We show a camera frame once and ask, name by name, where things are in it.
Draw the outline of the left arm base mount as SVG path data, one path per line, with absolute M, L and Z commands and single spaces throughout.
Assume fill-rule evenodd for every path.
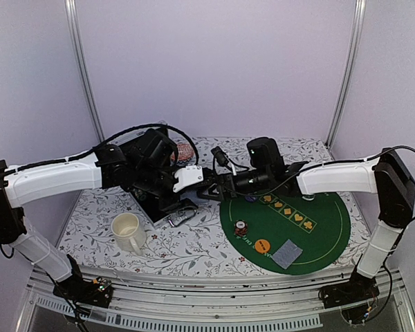
M 73 275 L 62 282 L 55 282 L 53 294 L 79 304 L 109 308 L 113 287 L 105 278 L 98 277 L 93 281 L 86 281 Z

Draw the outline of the blue playing card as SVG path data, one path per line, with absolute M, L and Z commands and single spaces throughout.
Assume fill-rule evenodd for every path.
M 282 251 L 284 255 L 283 269 L 289 268 L 294 263 L 294 261 L 303 253 L 303 250 L 295 243 L 293 243 L 290 239 L 288 239 L 278 250 Z
M 284 255 L 283 252 L 277 250 L 275 253 L 272 254 L 271 259 L 281 268 L 284 267 Z

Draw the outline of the purple small blind button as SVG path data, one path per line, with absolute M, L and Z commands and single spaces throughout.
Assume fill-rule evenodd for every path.
M 246 200 L 247 202 L 254 203 L 254 202 L 256 202 L 256 201 L 258 200 L 258 198 L 257 198 L 257 197 L 255 197 L 255 196 L 246 196 L 246 197 L 245 197 L 245 200 Z

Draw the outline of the orange big blind button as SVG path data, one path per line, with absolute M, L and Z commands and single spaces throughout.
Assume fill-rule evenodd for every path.
M 266 254 L 270 251 L 270 242 L 266 239 L 258 239 L 254 244 L 255 250 L 260 254 Z

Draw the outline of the red black poker chip stack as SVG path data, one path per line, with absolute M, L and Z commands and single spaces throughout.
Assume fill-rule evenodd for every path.
M 248 232 L 248 224 L 243 220 L 238 220 L 234 224 L 234 235 L 236 237 L 244 237 Z

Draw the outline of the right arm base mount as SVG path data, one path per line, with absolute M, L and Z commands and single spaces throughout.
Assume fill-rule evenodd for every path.
M 375 278 L 352 275 L 347 282 L 321 287 L 318 297 L 325 308 L 334 308 L 373 299 L 379 294 Z

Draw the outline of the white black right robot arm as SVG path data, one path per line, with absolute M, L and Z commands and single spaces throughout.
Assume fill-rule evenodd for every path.
M 198 137 L 194 139 L 199 151 L 200 164 L 207 165 L 212 161 L 210 149 L 221 146 L 235 161 L 242 165 L 248 164 L 246 143 L 248 137 Z M 312 138 L 277 138 L 279 151 L 288 163 L 312 160 L 324 163 L 334 157 L 319 139 Z M 340 197 L 347 207 L 351 220 L 351 237 L 342 255 L 327 270 L 350 270 L 359 260 L 362 251 L 367 246 L 370 233 L 374 231 L 378 217 L 378 199 L 373 194 L 362 192 L 341 192 Z M 209 258 L 201 259 L 193 266 L 192 272 L 197 277 L 222 277 L 242 279 L 249 282 L 251 279 L 262 278 L 271 272 L 258 267 L 248 259 L 242 257 L 237 250 L 226 240 L 225 235 L 218 231 L 220 223 L 219 208 L 216 203 L 206 203 L 200 206 L 199 219 L 193 229 L 197 231 L 196 240 L 204 250 L 210 252 Z M 409 248 L 414 232 L 406 232 L 403 242 L 387 264 L 394 270 L 399 270 L 403 281 L 408 288 L 415 288 L 415 273 L 408 271 L 415 265 Z

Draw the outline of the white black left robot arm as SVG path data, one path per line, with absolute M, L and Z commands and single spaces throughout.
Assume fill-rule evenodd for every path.
M 177 144 L 162 124 L 144 124 L 145 133 L 117 145 L 111 138 L 92 149 L 54 160 L 8 167 L 0 160 L 0 245 L 7 244 L 43 268 L 74 300 L 89 294 L 74 259 L 30 227 L 23 206 L 76 190 L 121 187 L 161 199 L 162 211 L 179 208 L 179 192 L 203 180 L 198 164 L 179 167 Z

